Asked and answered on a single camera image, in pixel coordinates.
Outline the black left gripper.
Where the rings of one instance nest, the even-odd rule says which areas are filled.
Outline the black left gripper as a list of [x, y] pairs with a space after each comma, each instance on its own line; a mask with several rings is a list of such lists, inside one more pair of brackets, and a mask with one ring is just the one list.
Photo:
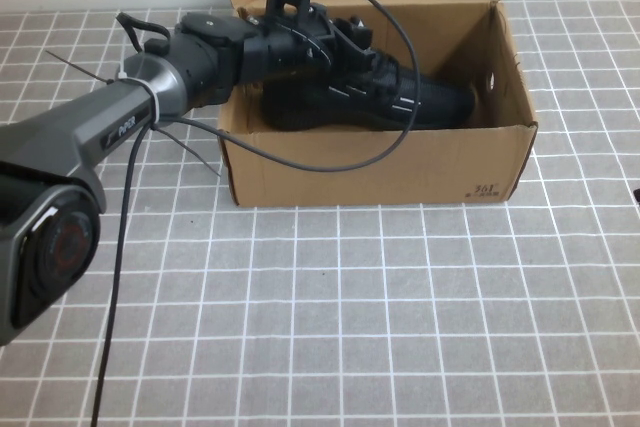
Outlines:
[[240, 17], [253, 29], [244, 40], [240, 61], [241, 82], [261, 82], [283, 75], [328, 72], [333, 77], [371, 72], [376, 60], [372, 48], [373, 30], [358, 16], [340, 19], [339, 29], [349, 38], [338, 40], [327, 9], [309, 8], [308, 17], [257, 16], [245, 8]]

